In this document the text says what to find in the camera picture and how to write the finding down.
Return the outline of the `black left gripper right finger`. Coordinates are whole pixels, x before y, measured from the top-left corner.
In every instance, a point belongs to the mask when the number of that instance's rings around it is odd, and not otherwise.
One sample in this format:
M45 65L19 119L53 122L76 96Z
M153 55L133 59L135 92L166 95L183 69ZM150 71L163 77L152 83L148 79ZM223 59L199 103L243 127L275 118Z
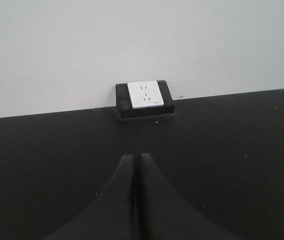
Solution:
M211 222L168 182L151 154L137 161L136 203L143 240L236 240Z

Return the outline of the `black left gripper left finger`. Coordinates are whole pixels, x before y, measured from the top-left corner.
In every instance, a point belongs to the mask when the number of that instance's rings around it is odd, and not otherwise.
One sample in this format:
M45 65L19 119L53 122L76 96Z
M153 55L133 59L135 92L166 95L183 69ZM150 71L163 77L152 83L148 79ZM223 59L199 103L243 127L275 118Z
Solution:
M111 179L87 208L47 240L132 240L136 162L124 155Z

